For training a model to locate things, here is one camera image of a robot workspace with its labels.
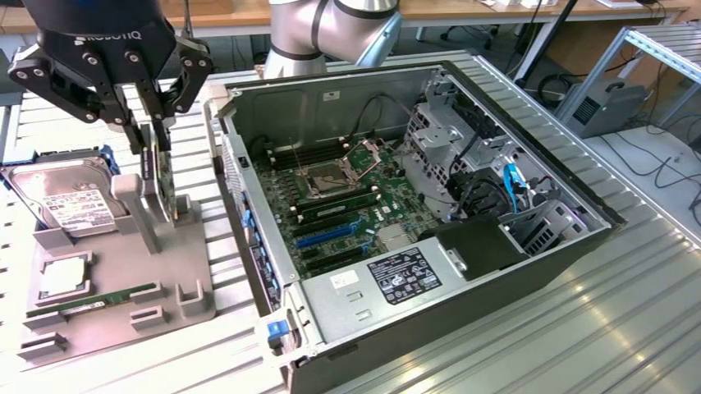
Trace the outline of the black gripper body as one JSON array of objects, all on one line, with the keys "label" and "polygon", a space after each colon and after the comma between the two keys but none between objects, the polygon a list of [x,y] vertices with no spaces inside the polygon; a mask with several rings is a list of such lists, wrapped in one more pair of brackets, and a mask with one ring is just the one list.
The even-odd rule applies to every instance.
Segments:
[{"label": "black gripper body", "polygon": [[26,1],[38,43],[24,52],[24,86],[72,82],[56,66],[94,86],[155,87],[176,47],[174,27],[158,1]]}]

